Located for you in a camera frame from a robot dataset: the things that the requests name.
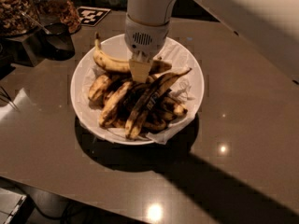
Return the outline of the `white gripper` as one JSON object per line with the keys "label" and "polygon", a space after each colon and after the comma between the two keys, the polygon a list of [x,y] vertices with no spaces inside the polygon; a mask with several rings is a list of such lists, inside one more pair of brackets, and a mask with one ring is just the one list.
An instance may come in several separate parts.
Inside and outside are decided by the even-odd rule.
{"label": "white gripper", "polygon": [[152,26],[126,16],[124,40],[132,52],[133,59],[129,60],[129,67],[133,81],[146,82],[151,69],[150,60],[163,48],[168,31],[168,22]]}

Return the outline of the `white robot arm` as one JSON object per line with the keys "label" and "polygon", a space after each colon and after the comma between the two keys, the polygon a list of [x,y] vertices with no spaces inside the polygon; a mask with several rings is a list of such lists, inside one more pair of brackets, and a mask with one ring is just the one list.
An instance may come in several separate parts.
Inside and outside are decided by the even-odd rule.
{"label": "white robot arm", "polygon": [[[128,0],[125,42],[140,77],[163,48],[177,0]],[[299,80],[299,0],[193,0],[247,40],[293,82]]]}

